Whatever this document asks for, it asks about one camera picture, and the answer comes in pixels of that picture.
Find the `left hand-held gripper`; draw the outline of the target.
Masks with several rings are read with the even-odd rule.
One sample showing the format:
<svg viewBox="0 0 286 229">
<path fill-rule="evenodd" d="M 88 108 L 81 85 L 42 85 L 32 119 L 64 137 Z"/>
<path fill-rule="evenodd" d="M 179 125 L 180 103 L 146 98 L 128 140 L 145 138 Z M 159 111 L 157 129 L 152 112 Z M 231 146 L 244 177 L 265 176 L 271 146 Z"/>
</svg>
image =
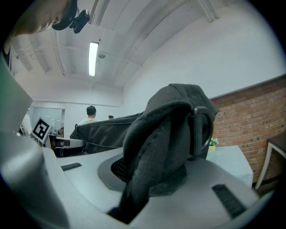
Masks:
<svg viewBox="0 0 286 229">
<path fill-rule="evenodd" d="M 41 117 L 36 122 L 31 135 L 42 147 L 51 149 L 57 157 L 63 157 L 64 148 L 81 148 L 86 145 L 84 140 L 62 139 L 60 131 L 54 129 Z"/>
</svg>

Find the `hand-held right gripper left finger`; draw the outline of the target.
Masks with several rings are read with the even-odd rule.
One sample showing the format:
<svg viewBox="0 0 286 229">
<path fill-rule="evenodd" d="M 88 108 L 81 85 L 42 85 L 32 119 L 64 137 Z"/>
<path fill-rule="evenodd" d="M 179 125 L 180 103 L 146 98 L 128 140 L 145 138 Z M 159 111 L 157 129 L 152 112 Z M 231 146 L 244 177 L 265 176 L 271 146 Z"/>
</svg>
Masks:
<svg viewBox="0 0 286 229">
<path fill-rule="evenodd" d="M 128 225 L 106 215 L 121 194 L 109 190 L 97 175 L 98 166 L 120 154 L 120 149 L 76 157 L 57 158 L 42 148 L 53 188 L 68 218 L 68 229 L 128 229 Z"/>
</svg>

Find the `potted white flowers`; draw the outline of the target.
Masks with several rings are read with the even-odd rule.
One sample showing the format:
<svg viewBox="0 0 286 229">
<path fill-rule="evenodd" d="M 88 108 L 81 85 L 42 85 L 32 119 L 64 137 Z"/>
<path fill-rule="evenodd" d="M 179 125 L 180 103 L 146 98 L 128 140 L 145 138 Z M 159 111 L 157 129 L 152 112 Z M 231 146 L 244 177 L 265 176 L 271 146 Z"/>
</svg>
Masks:
<svg viewBox="0 0 286 229">
<path fill-rule="evenodd" d="M 216 145 L 219 144 L 219 141 L 217 138 L 211 138 L 208 152 L 215 152 L 216 151 Z"/>
</svg>

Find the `ceiling tube light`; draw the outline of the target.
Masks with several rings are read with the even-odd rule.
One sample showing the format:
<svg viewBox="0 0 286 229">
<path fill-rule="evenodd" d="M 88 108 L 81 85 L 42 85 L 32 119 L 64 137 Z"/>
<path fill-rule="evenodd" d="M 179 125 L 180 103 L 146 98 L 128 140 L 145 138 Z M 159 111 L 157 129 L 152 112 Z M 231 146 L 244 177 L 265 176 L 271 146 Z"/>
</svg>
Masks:
<svg viewBox="0 0 286 229">
<path fill-rule="evenodd" d="M 99 43 L 97 42 L 90 42 L 89 44 L 88 73 L 91 77 L 95 76 L 98 46 Z"/>
</svg>

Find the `table with pale cloth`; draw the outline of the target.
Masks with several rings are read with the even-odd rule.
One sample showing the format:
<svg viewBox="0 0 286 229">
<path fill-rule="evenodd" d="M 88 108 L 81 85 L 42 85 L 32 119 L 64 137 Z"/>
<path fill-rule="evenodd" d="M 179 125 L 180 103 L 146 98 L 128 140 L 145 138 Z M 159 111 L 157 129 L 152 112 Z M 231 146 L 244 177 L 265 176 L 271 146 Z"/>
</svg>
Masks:
<svg viewBox="0 0 286 229">
<path fill-rule="evenodd" d="M 210 146 L 206 159 L 252 188 L 253 171 L 239 146 Z"/>
</svg>

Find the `dark desk white legs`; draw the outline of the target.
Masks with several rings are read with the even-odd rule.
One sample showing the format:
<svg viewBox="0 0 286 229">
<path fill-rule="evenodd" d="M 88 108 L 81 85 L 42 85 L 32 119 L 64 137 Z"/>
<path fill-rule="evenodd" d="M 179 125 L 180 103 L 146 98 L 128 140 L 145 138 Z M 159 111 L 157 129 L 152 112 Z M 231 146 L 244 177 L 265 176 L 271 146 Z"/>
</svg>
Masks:
<svg viewBox="0 0 286 229">
<path fill-rule="evenodd" d="M 272 155 L 272 150 L 277 151 L 284 159 L 286 159 L 286 132 L 280 135 L 271 137 L 267 140 L 267 150 L 266 150 L 265 161 L 264 161 L 260 176 L 258 178 L 258 181 L 256 182 L 255 190 L 257 190 L 260 187 L 264 179 L 264 176 L 269 166 L 270 158 Z"/>
</svg>

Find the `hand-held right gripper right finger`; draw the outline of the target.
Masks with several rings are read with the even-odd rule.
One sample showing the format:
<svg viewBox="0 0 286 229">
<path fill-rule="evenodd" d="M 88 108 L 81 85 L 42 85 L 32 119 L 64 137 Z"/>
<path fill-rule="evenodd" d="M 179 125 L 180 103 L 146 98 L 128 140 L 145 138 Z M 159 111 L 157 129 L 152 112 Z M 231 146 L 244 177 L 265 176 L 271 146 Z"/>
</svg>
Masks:
<svg viewBox="0 0 286 229">
<path fill-rule="evenodd" d="M 187 179 L 168 196 L 151 197 L 130 226 L 135 229 L 211 229 L 231 220 L 212 187 L 225 185 L 249 208 L 259 197 L 218 165 L 196 159 L 186 163 Z"/>
</svg>

